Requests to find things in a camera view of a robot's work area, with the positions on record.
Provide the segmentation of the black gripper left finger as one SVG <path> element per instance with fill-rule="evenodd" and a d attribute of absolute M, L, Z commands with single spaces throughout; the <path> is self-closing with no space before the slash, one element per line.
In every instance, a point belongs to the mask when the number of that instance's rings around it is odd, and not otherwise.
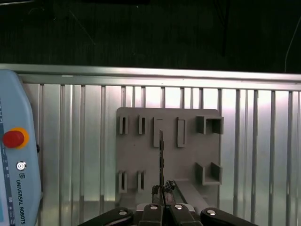
<path fill-rule="evenodd" d="M 153 186 L 153 203 L 146 204 L 143 210 L 132 211 L 117 207 L 84 223 L 82 226 L 161 226 L 164 215 L 162 186 Z"/>

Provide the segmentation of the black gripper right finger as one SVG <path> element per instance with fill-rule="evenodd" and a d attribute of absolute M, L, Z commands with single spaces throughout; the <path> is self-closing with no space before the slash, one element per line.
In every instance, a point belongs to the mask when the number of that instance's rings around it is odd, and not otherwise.
<path fill-rule="evenodd" d="M 166 223 L 169 226 L 254 226 L 207 203 L 189 181 L 166 181 Z"/>

